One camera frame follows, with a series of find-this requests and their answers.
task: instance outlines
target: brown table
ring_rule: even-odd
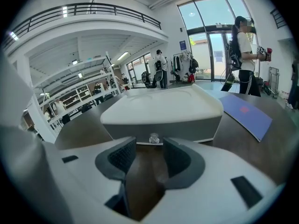
[[[62,128],[55,142],[56,147],[69,149],[112,140],[100,122],[100,115],[124,94],[135,95],[154,90],[129,90],[81,114]],[[216,98],[231,94],[224,91],[207,92]],[[294,139],[298,138],[298,129],[276,101],[233,94],[253,104],[273,119],[268,132],[262,141],[258,142],[225,113],[214,140],[204,144],[231,151],[264,172],[275,183],[283,183],[297,154],[298,142],[295,143]],[[127,192],[133,219],[141,220],[162,198],[160,183],[167,178],[161,147],[138,145],[136,159],[127,175]]]

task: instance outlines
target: blue folder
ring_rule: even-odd
[[[272,122],[268,115],[235,95],[228,95],[219,100],[225,113],[238,121],[258,141],[262,140]]]

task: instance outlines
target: balcony railing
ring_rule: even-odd
[[[161,29],[161,23],[156,19],[126,7],[106,3],[73,3],[47,9],[21,22],[14,29],[12,29],[12,31],[9,31],[8,34],[5,35],[3,40],[4,50],[10,47],[15,41],[17,41],[26,33],[48,22],[57,19],[63,19],[64,17],[86,14],[108,14],[124,16],[142,21],[144,23],[149,23]]]
[[[284,20],[284,18],[282,17],[282,15],[280,14],[280,12],[275,8],[272,12],[270,12],[270,14],[272,14],[277,29],[279,29],[280,27],[286,26],[286,22]]]

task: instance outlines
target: red bag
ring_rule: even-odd
[[[188,77],[188,82],[192,83],[192,82],[195,82],[195,78],[194,78],[194,75],[191,74],[189,77]]]

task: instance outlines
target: blue sign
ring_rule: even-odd
[[[180,45],[180,47],[181,47],[181,50],[187,50],[186,42],[185,42],[185,41],[181,41],[181,42],[179,42],[179,45]]]

